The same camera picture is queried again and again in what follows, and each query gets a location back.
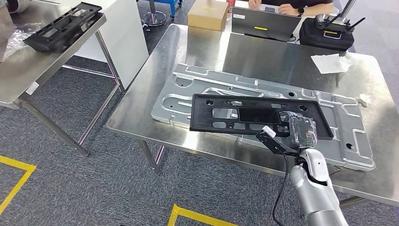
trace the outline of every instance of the gray carpet floor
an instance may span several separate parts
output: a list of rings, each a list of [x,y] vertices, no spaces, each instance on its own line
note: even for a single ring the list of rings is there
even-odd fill
[[[186,1],[177,10],[174,23],[187,23],[191,4]],[[141,15],[149,10],[146,1],[138,6]],[[156,7],[170,12],[168,5]],[[150,52],[168,23],[170,18],[166,25],[145,33]],[[108,72],[105,64],[80,57],[69,64]],[[60,69],[38,88],[32,102],[78,139],[113,85],[109,78]],[[238,225],[276,225],[271,209],[281,177],[170,148],[160,162],[162,174],[156,176],[135,140],[115,135],[105,126],[121,98],[117,94],[112,99],[84,143],[91,151],[89,157],[81,157],[27,110],[0,107],[0,155],[37,166],[0,215],[0,226],[164,226],[174,203]],[[154,152],[158,148],[149,145]],[[0,164],[0,200],[23,173]],[[350,225],[397,226],[398,212],[369,202],[345,209],[344,215]],[[289,183],[277,217],[287,226],[306,225]],[[179,217],[176,225],[204,224]]]

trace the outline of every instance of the white cabinet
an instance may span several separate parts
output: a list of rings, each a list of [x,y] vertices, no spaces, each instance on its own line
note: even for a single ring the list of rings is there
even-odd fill
[[[61,5],[74,7],[81,0],[56,0]],[[105,45],[125,88],[131,83],[148,58],[148,50],[135,0],[85,0],[101,6],[107,22],[100,28]],[[106,62],[93,35],[76,52],[77,56]]]

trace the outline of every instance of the plastic wrap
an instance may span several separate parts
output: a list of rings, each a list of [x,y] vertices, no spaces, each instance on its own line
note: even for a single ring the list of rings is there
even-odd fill
[[[283,143],[293,149],[315,147],[317,144],[316,122],[295,112],[281,112],[283,121],[289,123],[289,137]]]
[[[16,24],[14,33],[8,39],[4,54],[0,56],[0,62],[4,61],[18,50],[27,47],[28,45],[24,43],[24,39],[40,30],[43,25],[43,23]]]

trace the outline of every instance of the robotic arm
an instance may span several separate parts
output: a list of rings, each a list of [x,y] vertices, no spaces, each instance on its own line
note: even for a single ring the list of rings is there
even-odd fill
[[[313,148],[317,143],[315,122],[294,112],[284,114],[285,121],[290,125],[289,137],[278,141],[275,139],[276,133],[268,126],[256,137],[274,154],[295,157],[295,166],[289,177],[309,226],[347,226],[333,190],[326,160],[320,151]]]

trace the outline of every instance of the hand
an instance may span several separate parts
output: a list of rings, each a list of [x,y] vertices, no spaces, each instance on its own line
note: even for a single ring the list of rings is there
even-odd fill
[[[258,8],[262,3],[262,0],[249,0],[248,5],[250,8]]]
[[[291,4],[282,4],[279,7],[279,13],[291,16],[299,16],[298,9],[293,8]]]

